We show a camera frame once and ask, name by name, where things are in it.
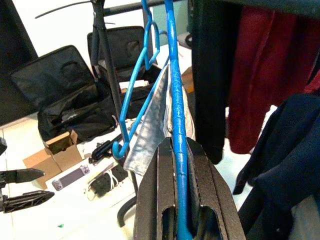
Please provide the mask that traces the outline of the black metal clothes rack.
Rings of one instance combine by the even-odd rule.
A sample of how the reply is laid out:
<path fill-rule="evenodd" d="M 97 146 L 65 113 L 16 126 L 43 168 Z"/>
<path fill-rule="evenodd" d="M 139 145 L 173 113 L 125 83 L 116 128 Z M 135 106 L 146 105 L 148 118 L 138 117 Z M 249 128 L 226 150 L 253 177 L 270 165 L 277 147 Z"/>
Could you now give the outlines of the black metal clothes rack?
<path fill-rule="evenodd" d="M 109 47 L 108 34 L 104 18 L 106 16 L 126 13 L 135 11 L 138 9 L 143 9 L 142 2 L 131 3 L 126 5 L 121 5 L 119 7 L 112 7 L 106 9 L 104 7 L 105 0 L 90 0 L 93 7 L 93 30 L 92 30 L 92 45 L 91 45 L 91 55 L 90 63 L 97 70 L 98 69 L 98 56 L 99 51 L 103 51 L 104 61 L 106 64 L 107 77 L 111 88 L 112 99 L 115 106 L 116 116 L 119 121 L 123 102 L 120 98 L 119 84 L 116 79 L 116 71 L 113 65 L 111 50 Z M 164 5 L 165 0 L 147 0 L 147 4 L 150 7 Z M 146 27 L 148 21 L 148 16 L 146 16 L 146 22 L 144 27 Z M 155 32 L 154 28 L 151 27 L 149 31 L 148 39 L 148 57 L 151 58 L 156 52 L 156 42 L 155 42 Z"/>

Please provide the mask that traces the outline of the red hanging garment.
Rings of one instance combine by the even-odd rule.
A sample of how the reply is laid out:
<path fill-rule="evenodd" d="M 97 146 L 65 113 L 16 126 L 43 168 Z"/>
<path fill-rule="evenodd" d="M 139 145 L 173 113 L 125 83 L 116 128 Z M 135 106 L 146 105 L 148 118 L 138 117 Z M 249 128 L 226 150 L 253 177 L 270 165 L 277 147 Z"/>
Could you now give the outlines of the red hanging garment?
<path fill-rule="evenodd" d="M 266 113 L 297 93 L 320 89 L 320 19 L 245 6 L 240 16 L 229 93 L 230 148 L 247 154 Z"/>

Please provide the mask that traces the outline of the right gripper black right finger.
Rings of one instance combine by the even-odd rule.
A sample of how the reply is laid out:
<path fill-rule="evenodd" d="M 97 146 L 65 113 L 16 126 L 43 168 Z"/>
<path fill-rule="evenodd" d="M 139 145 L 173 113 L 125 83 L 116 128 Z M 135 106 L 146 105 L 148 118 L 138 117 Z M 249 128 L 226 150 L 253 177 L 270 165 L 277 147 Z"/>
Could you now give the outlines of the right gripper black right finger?
<path fill-rule="evenodd" d="M 231 191 L 203 147 L 187 139 L 193 240 L 246 240 Z"/>

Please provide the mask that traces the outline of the black clamp tool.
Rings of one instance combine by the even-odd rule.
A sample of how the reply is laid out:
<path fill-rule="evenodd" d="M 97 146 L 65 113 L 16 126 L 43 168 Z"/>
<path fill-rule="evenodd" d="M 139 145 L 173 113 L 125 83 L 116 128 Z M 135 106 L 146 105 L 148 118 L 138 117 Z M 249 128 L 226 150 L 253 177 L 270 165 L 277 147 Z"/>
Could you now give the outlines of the black clamp tool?
<path fill-rule="evenodd" d="M 107 140 L 106 142 L 100 144 L 89 157 L 89 164 L 97 165 L 104 158 L 110 158 L 112 156 L 112 147 L 114 141 Z"/>

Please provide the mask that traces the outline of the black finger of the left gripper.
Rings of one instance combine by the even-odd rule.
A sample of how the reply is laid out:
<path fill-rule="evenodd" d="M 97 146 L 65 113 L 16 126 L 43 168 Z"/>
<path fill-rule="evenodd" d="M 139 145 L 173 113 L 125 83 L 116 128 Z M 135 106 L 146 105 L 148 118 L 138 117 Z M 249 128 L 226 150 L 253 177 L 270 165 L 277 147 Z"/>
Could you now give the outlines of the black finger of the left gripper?
<path fill-rule="evenodd" d="M 0 197 L 0 212 L 12 213 L 39 206 L 55 195 L 52 191 L 37 190 L 24 193 L 20 196 L 8 197 L 3 195 Z"/>
<path fill-rule="evenodd" d="M 0 171 L 0 184 L 31 182 L 44 175 L 42 170 L 34 168 Z"/>

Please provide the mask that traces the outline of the navy hanging garment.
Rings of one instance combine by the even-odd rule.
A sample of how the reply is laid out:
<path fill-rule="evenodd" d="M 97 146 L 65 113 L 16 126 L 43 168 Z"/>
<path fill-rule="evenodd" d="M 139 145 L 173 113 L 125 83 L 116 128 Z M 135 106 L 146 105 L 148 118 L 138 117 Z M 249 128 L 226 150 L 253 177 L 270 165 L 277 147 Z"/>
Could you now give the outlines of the navy hanging garment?
<path fill-rule="evenodd" d="M 288 240 L 292 208 L 320 192 L 320 96 L 296 94 L 269 117 L 233 193 L 247 240 Z"/>

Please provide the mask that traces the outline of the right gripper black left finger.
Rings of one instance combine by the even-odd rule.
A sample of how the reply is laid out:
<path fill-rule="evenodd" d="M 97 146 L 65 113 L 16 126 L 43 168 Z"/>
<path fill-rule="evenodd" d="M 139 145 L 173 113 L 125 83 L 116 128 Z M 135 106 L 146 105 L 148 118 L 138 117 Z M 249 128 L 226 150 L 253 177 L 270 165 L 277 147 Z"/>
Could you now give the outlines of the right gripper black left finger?
<path fill-rule="evenodd" d="M 140 183 L 132 240 L 176 240 L 176 184 L 172 140 L 157 147 Z"/>

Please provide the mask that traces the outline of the white game console box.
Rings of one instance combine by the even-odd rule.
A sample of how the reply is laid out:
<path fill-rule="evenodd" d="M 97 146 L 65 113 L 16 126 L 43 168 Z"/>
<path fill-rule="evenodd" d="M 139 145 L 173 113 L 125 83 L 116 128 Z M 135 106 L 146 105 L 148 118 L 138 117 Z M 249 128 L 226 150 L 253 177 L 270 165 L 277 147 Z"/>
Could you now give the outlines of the white game console box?
<path fill-rule="evenodd" d="M 91 187 L 92 182 L 116 165 L 113 159 L 104 158 L 96 165 L 89 163 L 89 160 L 86 159 L 45 183 L 47 189 L 54 192 L 55 202 L 64 203 L 79 199 L 92 201 L 98 197 Z"/>

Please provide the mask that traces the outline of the black hanging garment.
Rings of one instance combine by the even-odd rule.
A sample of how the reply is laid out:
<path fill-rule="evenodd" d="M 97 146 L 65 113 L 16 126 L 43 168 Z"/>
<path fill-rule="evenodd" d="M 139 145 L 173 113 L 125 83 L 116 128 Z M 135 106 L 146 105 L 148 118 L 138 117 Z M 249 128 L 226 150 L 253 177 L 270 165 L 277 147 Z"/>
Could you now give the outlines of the black hanging garment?
<path fill-rule="evenodd" d="M 242 7 L 193 0 L 192 73 L 195 133 L 213 164 L 223 158 L 229 91 Z"/>

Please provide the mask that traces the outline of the light denim shorts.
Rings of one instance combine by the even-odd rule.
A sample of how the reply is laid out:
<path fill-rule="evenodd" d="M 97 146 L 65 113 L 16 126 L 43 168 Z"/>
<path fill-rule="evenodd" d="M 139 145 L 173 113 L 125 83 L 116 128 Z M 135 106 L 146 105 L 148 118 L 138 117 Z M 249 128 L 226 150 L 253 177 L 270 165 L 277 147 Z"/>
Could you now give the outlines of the light denim shorts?
<path fill-rule="evenodd" d="M 157 146 L 173 136 L 173 97 L 171 65 L 167 64 L 156 81 L 151 101 L 138 125 L 138 134 L 130 148 L 124 169 L 143 176 L 153 158 Z"/>

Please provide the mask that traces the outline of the small brown cardboard box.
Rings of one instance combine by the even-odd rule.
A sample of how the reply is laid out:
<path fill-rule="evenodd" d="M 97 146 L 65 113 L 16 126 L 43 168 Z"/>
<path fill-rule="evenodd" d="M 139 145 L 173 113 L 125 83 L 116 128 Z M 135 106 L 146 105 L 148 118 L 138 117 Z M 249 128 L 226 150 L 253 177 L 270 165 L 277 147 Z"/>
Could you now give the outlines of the small brown cardboard box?
<path fill-rule="evenodd" d="M 44 176 L 37 178 L 42 190 L 46 181 L 80 163 L 83 158 L 77 148 L 77 133 L 72 130 L 44 142 L 44 149 L 23 160 L 27 168 L 38 169 Z"/>

